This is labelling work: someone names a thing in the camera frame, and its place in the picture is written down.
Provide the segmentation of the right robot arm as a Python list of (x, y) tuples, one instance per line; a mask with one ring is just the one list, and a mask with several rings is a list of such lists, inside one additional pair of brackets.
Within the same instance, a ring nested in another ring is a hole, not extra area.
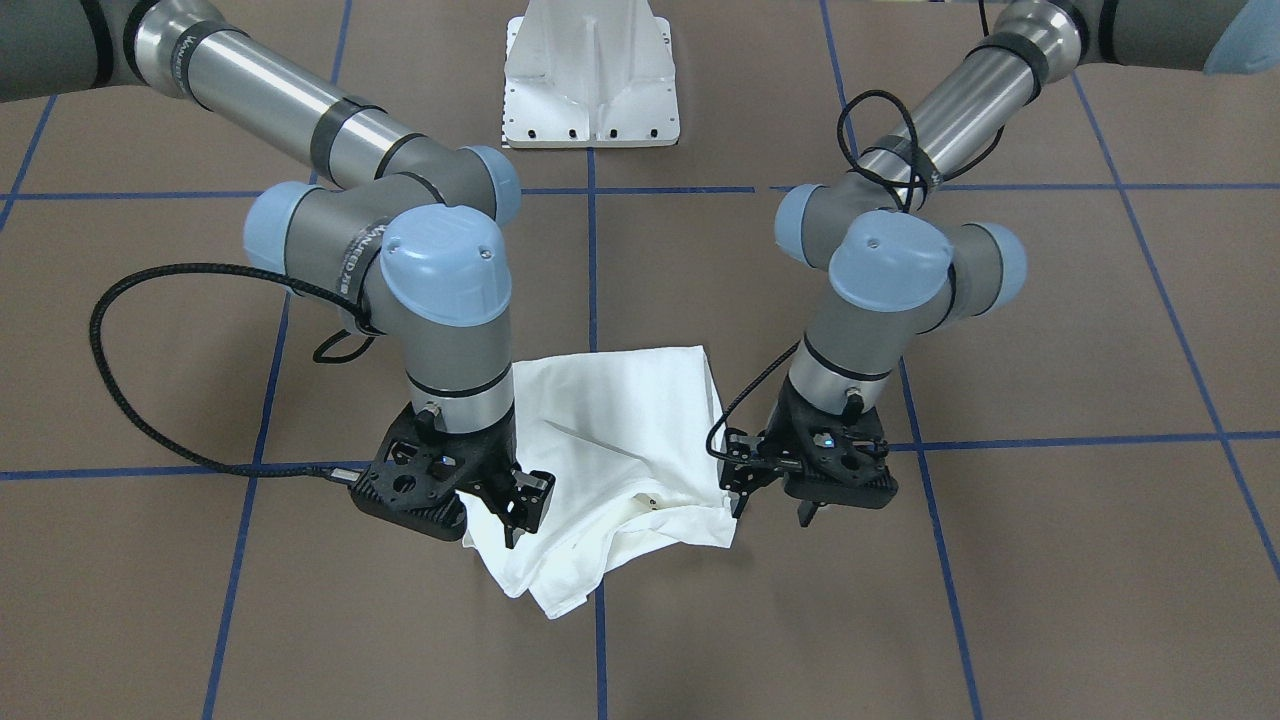
[(156, 443), (215, 471), (128, 402), (102, 346), (108, 309), (166, 275), (239, 275), (335, 306), (343, 327), (402, 347), (410, 401), (360, 471), (303, 466), (348, 489), (364, 512), (442, 541), (467, 530), (479, 498), (513, 547), (535, 533), (556, 479), (517, 460), (512, 275), (502, 229), (522, 188), (488, 146), (448, 149), (255, 41), (209, 1), (5, 1), (3, 100), (138, 85), (220, 115), (297, 161), (316, 184), (264, 191), (243, 228), (244, 266), (187, 263), (118, 281), (90, 316), (90, 348), (113, 401)]

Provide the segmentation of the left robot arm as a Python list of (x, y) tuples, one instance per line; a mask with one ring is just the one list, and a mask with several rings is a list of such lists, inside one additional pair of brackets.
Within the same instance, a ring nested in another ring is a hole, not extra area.
[(877, 414), (913, 338), (1009, 304), (1027, 252), (1002, 225), (937, 225), (922, 208), (983, 161), (1004, 127), (1078, 67), (1114, 64), (1249, 76), (1277, 64), (1275, 1), (1014, 1), (918, 108), (888, 92), (896, 128), (854, 150), (845, 104), (836, 131), (849, 163), (832, 184), (788, 191), (777, 245), (824, 272), (815, 315), (788, 352), (758, 437), (730, 434), (722, 482), (740, 515), (781, 480), (801, 527), (828, 506), (882, 509), (897, 493)]

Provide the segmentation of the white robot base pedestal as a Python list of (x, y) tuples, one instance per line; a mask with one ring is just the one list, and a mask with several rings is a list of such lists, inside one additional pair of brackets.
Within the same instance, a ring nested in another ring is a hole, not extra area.
[(531, 1), (506, 27), (502, 140), (511, 149), (678, 142), (672, 32), (648, 1)]

